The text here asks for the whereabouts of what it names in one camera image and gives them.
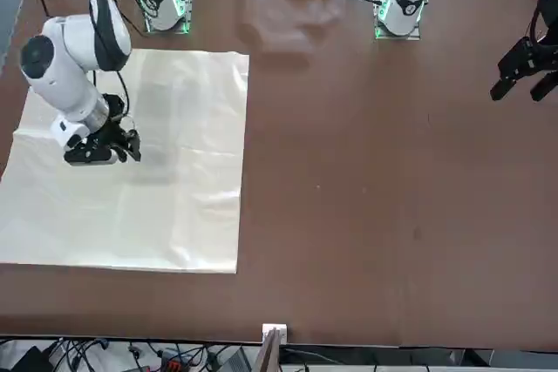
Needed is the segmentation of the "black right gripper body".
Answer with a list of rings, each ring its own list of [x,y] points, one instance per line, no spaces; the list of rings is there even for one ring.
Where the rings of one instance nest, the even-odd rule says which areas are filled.
[[[108,104],[109,114],[103,126],[91,137],[95,142],[126,142],[127,133],[120,126],[124,112],[124,101],[118,95],[104,93],[103,99]]]

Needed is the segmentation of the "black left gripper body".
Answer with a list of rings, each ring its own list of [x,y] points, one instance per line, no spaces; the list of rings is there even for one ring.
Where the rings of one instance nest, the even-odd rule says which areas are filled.
[[[557,0],[539,0],[537,10],[547,26],[547,33],[540,43],[557,45]]]

